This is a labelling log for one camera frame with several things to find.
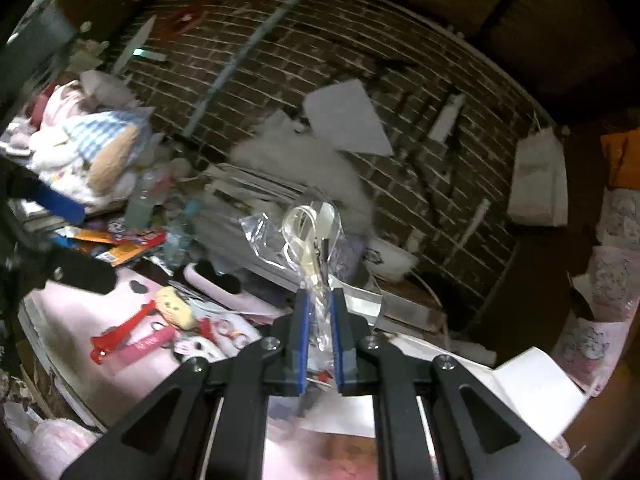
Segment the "grey fluffy fur piece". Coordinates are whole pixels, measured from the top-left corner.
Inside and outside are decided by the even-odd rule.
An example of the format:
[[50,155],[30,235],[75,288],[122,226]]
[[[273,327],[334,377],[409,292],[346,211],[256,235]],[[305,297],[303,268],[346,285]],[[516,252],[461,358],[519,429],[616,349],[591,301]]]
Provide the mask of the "grey fluffy fur piece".
[[356,169],[325,140],[292,128],[268,127],[232,148],[230,162],[305,185],[337,206],[343,228],[366,235],[373,205]]

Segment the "red plastic hair clip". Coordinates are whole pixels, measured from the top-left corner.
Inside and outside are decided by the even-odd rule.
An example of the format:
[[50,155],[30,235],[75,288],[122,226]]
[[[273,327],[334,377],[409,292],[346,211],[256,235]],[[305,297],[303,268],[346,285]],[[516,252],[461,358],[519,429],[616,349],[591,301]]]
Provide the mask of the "red plastic hair clip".
[[90,359],[98,365],[103,360],[117,350],[129,337],[131,332],[142,322],[142,320],[155,310],[155,301],[151,300],[145,304],[135,315],[128,318],[119,326],[113,327],[104,334],[91,338],[92,349]]

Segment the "white plush with red glasses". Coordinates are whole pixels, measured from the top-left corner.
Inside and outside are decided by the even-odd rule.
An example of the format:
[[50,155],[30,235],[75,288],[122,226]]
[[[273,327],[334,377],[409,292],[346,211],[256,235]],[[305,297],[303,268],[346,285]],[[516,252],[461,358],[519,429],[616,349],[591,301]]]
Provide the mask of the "white plush with red glasses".
[[262,335],[236,314],[212,314],[198,321],[201,335],[210,340],[228,358],[262,338]]

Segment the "brown and white plush toy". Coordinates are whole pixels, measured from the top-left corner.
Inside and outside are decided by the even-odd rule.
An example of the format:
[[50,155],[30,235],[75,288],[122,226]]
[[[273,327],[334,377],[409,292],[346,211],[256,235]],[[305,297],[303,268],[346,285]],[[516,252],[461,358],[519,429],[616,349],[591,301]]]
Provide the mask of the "brown and white plush toy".
[[28,136],[27,168],[89,208],[126,200],[162,140],[152,130],[153,112],[123,81],[86,70],[34,110],[39,126]]

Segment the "pink tube with text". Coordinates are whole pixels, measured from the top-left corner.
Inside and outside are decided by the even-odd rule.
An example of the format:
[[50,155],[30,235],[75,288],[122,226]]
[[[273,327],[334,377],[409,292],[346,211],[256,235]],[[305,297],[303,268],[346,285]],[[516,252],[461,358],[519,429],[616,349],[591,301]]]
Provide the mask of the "pink tube with text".
[[154,350],[170,344],[175,339],[177,331],[170,325],[162,325],[159,330],[133,344],[118,350],[112,355],[112,363],[118,367],[127,367],[140,361]]

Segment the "clear bag with scissors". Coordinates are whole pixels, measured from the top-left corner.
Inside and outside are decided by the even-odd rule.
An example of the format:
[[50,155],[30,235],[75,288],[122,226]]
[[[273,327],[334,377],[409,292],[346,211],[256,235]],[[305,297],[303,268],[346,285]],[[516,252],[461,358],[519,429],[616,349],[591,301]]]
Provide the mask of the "clear bag with scissors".
[[284,215],[280,234],[281,254],[298,279],[285,346],[288,381],[299,394],[312,370],[328,370],[344,396],[364,393],[367,377],[358,351],[382,314],[382,295],[372,278],[362,287],[349,284],[349,263],[361,263],[340,214],[328,202],[297,205]]

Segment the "yellow dog plush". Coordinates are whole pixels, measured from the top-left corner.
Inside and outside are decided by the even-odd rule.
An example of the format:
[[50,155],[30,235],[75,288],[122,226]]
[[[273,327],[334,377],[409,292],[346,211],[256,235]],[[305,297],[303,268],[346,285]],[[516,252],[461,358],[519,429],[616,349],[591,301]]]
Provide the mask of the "yellow dog plush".
[[155,307],[166,322],[179,330],[194,330],[198,322],[191,307],[170,286],[161,288],[155,295]]

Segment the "panda plush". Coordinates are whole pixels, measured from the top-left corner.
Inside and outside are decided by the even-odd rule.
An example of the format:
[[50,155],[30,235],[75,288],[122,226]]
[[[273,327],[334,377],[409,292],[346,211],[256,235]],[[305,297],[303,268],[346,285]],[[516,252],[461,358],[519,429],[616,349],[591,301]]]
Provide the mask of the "panda plush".
[[206,359],[207,362],[213,363],[227,359],[213,341],[202,336],[190,336],[178,339],[174,343],[175,358],[180,362],[186,362],[192,358]]

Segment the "teal label drink bottle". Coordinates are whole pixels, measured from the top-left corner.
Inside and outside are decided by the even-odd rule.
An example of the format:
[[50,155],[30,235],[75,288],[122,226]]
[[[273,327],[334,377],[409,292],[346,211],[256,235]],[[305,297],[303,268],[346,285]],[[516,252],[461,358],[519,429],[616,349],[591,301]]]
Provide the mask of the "teal label drink bottle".
[[191,200],[168,223],[163,244],[164,263],[168,269],[177,269],[186,258],[188,248],[196,234],[194,219],[201,208],[202,203],[199,200]]

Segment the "orange snack packet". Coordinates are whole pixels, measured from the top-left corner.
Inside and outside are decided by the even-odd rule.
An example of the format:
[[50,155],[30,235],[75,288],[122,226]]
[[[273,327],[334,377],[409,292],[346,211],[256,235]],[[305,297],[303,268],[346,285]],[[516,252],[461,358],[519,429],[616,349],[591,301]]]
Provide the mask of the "orange snack packet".
[[102,252],[96,256],[98,260],[110,264],[113,268],[122,266],[123,264],[140,257],[145,252],[163,244],[166,238],[165,232],[158,232],[145,242],[138,244],[129,242],[114,246],[107,252]]
[[118,238],[109,232],[81,229],[77,226],[62,226],[62,228],[58,228],[54,232],[58,236],[68,238],[69,240],[79,240],[80,242],[105,245],[124,244],[124,241],[121,238]]

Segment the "clear green liquid bottle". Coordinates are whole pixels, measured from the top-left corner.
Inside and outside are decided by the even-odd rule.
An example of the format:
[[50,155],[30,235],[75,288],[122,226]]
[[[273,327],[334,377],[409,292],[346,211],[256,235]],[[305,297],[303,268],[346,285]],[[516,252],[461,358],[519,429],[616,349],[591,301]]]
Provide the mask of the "clear green liquid bottle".
[[166,200],[171,180],[171,174],[167,169],[149,170],[139,177],[125,211],[124,227],[128,232],[146,229],[154,208]]

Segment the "pink fluffy headband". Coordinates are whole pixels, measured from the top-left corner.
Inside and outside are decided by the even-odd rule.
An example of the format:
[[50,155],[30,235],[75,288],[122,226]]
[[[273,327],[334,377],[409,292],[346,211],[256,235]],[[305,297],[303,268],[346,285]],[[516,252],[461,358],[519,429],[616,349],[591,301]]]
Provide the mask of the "pink fluffy headband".
[[26,455],[43,479],[58,480],[99,435],[70,419],[46,419],[26,444]]

